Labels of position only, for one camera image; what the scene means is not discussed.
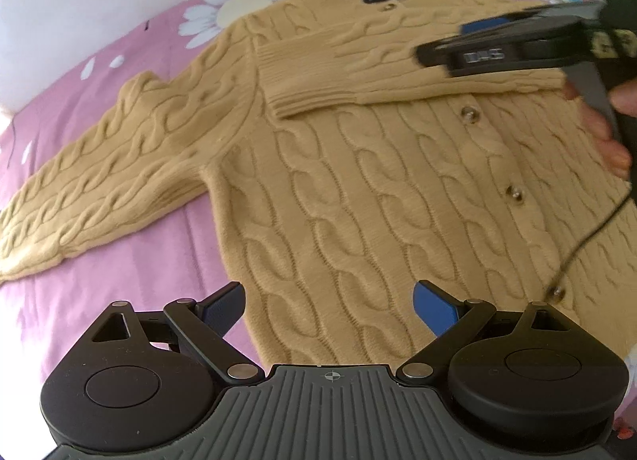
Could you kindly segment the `person's right hand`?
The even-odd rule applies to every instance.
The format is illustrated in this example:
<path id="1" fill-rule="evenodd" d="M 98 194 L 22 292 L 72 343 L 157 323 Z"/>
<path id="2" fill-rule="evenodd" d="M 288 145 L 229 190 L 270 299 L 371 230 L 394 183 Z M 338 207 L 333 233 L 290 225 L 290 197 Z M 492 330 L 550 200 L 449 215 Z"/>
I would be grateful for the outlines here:
<path id="1" fill-rule="evenodd" d="M 620 114 L 635 117 L 637 114 L 636 80 L 630 80 L 613 88 L 608 100 Z M 583 127 L 590 135 L 594 148 L 606 168 L 616 177 L 628 180 L 631 175 L 633 156 L 619 141 L 612 137 L 611 127 L 605 118 L 585 102 L 580 103 L 579 112 Z"/>

